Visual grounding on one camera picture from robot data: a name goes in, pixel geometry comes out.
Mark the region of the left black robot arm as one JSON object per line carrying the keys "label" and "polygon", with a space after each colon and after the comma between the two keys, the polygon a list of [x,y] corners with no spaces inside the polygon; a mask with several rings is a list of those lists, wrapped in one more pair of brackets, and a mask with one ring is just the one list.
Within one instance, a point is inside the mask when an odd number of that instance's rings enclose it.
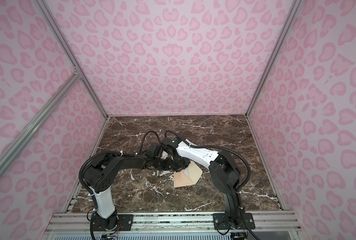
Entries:
{"label": "left black robot arm", "polygon": [[111,185],[120,170],[180,171],[188,164],[189,161],[173,148],[155,144],[140,154],[102,151],[86,160],[79,170],[79,182],[88,191],[94,204],[91,217],[88,218],[92,238],[95,237],[94,231],[117,232],[122,227],[111,194]]}

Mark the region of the pink envelope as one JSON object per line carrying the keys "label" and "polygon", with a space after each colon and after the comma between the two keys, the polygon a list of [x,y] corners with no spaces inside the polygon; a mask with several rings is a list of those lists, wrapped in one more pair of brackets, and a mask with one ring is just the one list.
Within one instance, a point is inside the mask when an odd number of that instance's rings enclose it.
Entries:
{"label": "pink envelope", "polygon": [[201,178],[202,174],[202,169],[198,167],[195,162],[191,161],[186,169],[180,172],[174,172],[174,188],[195,185]]}

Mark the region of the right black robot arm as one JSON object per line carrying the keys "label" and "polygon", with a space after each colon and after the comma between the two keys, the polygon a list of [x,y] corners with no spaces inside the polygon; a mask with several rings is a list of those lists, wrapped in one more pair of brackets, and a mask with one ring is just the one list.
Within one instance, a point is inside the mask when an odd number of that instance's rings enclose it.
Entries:
{"label": "right black robot arm", "polygon": [[227,222],[233,229],[239,229],[245,223],[245,211],[239,197],[242,187],[251,178],[252,170],[244,157],[237,152],[221,146],[198,146],[188,140],[165,137],[161,142],[163,157],[168,159],[168,166],[177,174],[176,186],[185,181],[195,184],[202,174],[198,165],[209,170],[216,189],[223,195],[226,204]]}

